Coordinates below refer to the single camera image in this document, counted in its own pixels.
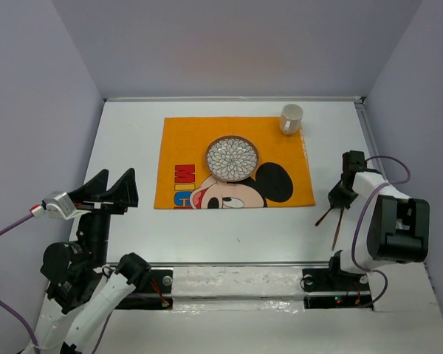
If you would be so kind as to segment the floral patterned plate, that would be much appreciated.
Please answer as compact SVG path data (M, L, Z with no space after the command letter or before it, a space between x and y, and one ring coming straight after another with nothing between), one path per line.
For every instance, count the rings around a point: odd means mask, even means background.
M259 163L257 147L243 136L221 136L205 151L205 164L220 181L238 182L251 177Z

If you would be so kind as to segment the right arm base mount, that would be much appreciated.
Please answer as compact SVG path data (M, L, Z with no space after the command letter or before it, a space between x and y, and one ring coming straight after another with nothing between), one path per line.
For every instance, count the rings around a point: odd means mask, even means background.
M344 277L327 268L304 268L300 287L306 310L374 308L368 278L359 274Z

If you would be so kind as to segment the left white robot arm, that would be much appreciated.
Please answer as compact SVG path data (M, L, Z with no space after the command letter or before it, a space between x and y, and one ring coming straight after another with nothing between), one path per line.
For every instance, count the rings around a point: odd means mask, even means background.
M32 208L35 217L78 219L77 239L49 245L40 272L48 280L41 314L25 353L82 353L96 329L133 291L149 281L151 266L135 253L124 255L105 284L98 268L106 264L112 215L139 203L136 173L128 169L108 187L101 170L72 192L53 192Z

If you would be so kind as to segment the orange cartoon mouse placemat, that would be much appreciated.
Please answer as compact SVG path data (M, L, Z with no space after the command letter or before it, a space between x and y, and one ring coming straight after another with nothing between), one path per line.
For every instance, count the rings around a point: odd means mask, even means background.
M159 153L155 209L241 209L315 205L300 132L286 136L277 117L167 117ZM247 179L217 179L205 162L226 136L252 142L260 162Z

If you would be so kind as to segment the white ceramic mug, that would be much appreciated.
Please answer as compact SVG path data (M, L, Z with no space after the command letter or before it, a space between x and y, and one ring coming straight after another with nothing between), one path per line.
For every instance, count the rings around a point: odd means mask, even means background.
M303 109L296 104L285 105L281 110L280 129L286 136L297 133L301 128Z

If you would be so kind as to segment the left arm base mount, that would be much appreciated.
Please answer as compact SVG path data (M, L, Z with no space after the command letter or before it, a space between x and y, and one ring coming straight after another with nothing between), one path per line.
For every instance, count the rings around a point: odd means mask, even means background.
M149 281L139 285L135 291L123 299L118 310L171 310L173 308L171 268L151 270Z

